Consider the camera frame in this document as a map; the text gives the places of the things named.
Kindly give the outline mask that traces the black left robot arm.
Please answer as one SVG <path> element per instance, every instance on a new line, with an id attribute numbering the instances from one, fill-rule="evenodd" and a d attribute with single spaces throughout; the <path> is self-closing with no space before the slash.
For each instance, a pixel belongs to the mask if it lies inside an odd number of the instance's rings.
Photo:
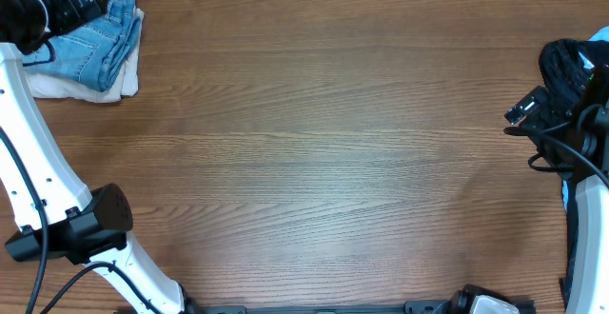
<path id="1" fill-rule="evenodd" d="M 50 259 L 95 271 L 137 313 L 197 313 L 184 288 L 139 244 L 124 192 L 90 190 L 56 145 L 29 89 L 23 57 L 52 37 L 105 14 L 108 0 L 1 0 L 1 181 L 18 230 L 5 243 L 17 262 L 39 264 L 32 312 Z"/>

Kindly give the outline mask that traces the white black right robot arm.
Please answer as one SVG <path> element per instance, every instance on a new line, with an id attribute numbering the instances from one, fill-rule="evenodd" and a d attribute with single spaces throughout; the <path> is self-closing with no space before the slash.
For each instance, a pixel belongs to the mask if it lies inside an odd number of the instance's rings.
<path id="1" fill-rule="evenodd" d="M 504 133 L 527 136 L 544 159 L 538 171 L 556 172 L 567 184 L 569 266 L 561 281 L 566 311 L 608 311 L 608 67 L 586 75 L 576 101 L 534 88 L 505 118 Z"/>

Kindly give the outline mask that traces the blue denim jeans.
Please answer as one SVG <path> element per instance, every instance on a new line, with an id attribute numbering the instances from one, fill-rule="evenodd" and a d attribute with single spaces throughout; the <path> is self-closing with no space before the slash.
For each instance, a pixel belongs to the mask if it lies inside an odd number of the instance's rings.
<path id="1" fill-rule="evenodd" d="M 111 88 L 135 49 L 142 27 L 134 0 L 108 0 L 107 13 L 49 39 L 23 57 L 27 71 L 62 77 L 98 92 Z"/>

